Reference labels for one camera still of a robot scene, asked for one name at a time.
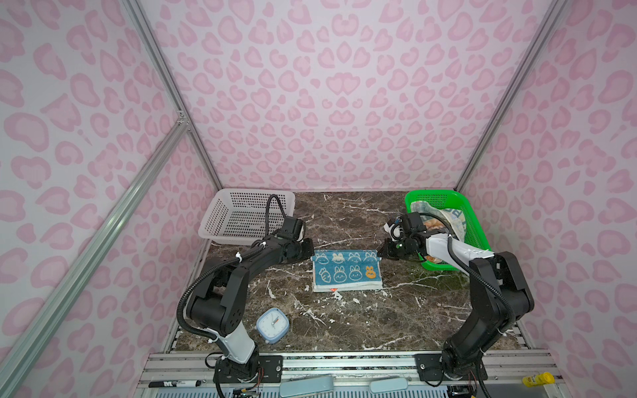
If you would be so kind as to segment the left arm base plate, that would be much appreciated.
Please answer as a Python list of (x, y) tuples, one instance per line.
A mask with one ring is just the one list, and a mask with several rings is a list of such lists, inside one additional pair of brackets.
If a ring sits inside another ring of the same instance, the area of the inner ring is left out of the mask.
[(215, 363), (213, 381), (220, 384), (244, 385), (254, 385), (257, 382), (279, 383), (282, 371), (282, 356), (253, 354), (245, 364), (220, 357)]

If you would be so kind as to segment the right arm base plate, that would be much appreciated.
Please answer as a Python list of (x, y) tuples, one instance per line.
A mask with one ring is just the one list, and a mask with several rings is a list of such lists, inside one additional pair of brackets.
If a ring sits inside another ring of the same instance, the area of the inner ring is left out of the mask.
[(477, 381), (478, 375), (475, 373), (476, 367), (471, 364), (464, 371), (445, 371), (441, 361), (440, 353), (418, 353), (414, 355), (416, 371), (420, 381), (431, 384), (451, 382), (451, 381)]

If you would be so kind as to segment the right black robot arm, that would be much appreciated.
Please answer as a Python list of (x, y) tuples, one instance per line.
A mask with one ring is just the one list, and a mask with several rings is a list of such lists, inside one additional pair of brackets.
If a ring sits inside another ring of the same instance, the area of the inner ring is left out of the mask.
[(442, 371), (463, 376), (482, 362), (508, 329), (533, 311), (529, 284), (514, 253), (481, 250), (446, 233), (387, 238), (378, 250), (378, 256), (388, 260), (414, 260), (418, 255), (443, 260), (469, 275), (471, 312), (441, 352)]

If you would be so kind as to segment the white perforated plastic basket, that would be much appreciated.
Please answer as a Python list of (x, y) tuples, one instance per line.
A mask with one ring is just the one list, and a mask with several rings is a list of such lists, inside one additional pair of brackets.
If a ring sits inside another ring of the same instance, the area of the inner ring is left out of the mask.
[[(276, 195), (281, 204), (267, 200)], [(201, 220), (198, 234), (219, 245), (251, 245), (265, 236), (265, 216), (270, 216), (270, 230), (283, 223), (284, 216), (295, 210), (295, 194), (287, 191), (226, 188), (218, 191)]]

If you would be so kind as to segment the black marker pen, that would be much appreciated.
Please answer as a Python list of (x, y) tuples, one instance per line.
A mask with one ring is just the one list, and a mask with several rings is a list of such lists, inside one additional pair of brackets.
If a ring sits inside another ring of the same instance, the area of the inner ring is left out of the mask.
[(204, 384), (202, 380), (190, 381), (151, 381), (148, 388), (194, 388)]

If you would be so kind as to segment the light blue pedal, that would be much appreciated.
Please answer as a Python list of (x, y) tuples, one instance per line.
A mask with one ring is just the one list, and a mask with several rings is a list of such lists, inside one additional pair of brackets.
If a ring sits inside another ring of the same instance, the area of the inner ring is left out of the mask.
[(369, 384), (369, 391), (372, 394), (387, 394), (398, 391), (405, 391), (409, 382), (404, 377), (391, 377), (376, 379)]
[(332, 392), (333, 388), (333, 376), (317, 376), (293, 381), (285, 381), (280, 384), (280, 397), (296, 398), (315, 396)]

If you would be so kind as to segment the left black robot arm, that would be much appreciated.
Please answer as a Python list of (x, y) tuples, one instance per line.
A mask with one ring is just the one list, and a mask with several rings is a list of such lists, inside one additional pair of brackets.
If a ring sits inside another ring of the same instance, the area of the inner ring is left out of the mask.
[(235, 258), (212, 264), (182, 294), (176, 310), (179, 326), (210, 338), (227, 363), (255, 371), (257, 347), (242, 323), (249, 284), (272, 266), (297, 264), (314, 253), (310, 238), (268, 235)]

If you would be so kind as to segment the right light blue pedal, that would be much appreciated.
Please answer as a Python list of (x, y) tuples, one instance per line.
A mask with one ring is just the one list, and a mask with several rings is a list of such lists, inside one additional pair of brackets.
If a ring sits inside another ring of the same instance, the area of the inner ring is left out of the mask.
[(409, 382), (404, 377), (391, 377), (376, 379), (369, 384), (369, 391), (372, 394), (387, 394), (398, 391), (405, 391)]

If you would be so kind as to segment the small light blue clock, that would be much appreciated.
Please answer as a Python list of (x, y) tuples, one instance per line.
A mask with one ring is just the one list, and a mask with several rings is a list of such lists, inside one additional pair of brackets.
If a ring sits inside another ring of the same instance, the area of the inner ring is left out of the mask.
[(276, 344), (287, 335), (290, 320), (279, 308), (270, 308), (256, 322), (257, 331), (268, 344)]

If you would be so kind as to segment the green plastic basket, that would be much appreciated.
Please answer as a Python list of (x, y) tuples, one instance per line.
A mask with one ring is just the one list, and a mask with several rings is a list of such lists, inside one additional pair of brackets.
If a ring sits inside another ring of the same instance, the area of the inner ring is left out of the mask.
[(438, 210), (452, 212), (454, 215), (462, 213), (464, 221), (461, 222), (464, 229), (464, 243), (481, 250), (490, 251), (489, 242), (483, 232), (469, 200), (453, 190), (416, 190), (406, 194), (405, 203), (408, 213), (413, 212), (412, 204), (427, 202)]

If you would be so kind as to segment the aluminium front rail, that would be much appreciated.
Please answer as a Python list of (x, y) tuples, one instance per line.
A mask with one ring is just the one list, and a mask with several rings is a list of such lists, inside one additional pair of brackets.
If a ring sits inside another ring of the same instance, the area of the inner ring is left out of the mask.
[[(277, 397), (280, 384), (317, 376), (333, 376), (332, 392), (325, 397), (370, 397), (369, 384), (376, 379), (404, 377), (409, 386), (405, 391), (392, 392), (393, 397), (443, 397), (455, 382), (443, 382), (434, 390), (431, 384), (420, 381), (414, 355), (423, 352), (333, 352), (284, 353), (282, 378), (279, 383), (258, 383), (260, 397)], [(153, 354), (147, 361), (136, 397), (214, 397), (217, 394), (212, 381), (215, 356), (206, 353)], [(561, 372), (546, 350), (495, 350), (483, 357), (485, 384), (492, 397), (569, 397)], [(523, 378), (550, 372), (556, 383), (527, 387)], [(205, 381), (194, 388), (148, 388), (151, 381)]]

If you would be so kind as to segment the teal bunny print towel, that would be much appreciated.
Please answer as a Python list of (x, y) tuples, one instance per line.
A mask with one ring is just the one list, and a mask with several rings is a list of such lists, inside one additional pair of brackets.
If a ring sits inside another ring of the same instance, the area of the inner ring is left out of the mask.
[(311, 260), (315, 293), (383, 288), (381, 258), (375, 250), (317, 250)]

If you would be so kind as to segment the left light blue pedal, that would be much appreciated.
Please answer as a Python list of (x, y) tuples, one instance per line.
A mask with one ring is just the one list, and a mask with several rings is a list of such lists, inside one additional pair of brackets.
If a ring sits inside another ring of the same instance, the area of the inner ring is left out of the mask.
[(285, 381), (280, 384), (280, 397), (296, 398), (315, 396), (332, 392), (333, 388), (333, 376), (317, 376), (293, 381)]

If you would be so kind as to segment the yellow glue stick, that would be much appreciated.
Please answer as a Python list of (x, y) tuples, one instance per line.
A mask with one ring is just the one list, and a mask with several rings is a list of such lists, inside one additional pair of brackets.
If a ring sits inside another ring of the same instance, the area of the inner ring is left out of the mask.
[(523, 378), (523, 384), (527, 387), (546, 386), (555, 383), (555, 376), (548, 371)]

